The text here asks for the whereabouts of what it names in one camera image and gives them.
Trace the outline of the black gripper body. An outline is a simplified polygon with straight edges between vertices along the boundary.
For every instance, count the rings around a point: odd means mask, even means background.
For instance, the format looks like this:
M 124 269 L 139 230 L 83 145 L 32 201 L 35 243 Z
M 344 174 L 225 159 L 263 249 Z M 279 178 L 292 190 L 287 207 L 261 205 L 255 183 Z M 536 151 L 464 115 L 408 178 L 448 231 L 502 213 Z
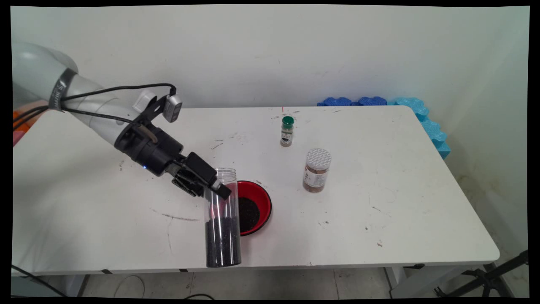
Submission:
M 114 148 L 156 176 L 180 159 L 184 146 L 152 123 L 127 126 L 114 142 Z

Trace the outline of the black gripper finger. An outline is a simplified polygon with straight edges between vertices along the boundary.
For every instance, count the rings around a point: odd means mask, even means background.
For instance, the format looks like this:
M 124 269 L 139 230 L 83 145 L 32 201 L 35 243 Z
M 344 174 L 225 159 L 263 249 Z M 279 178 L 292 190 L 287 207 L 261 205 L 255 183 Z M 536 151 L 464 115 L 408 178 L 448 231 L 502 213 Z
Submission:
M 172 183 L 193 197 L 204 195 L 208 183 L 195 173 L 176 173 Z
M 185 158 L 184 169 L 191 172 L 195 176 L 195 181 L 201 186 L 210 189 L 222 199 L 229 198 L 232 191 L 218 179 L 216 169 L 195 152 L 189 153 Z

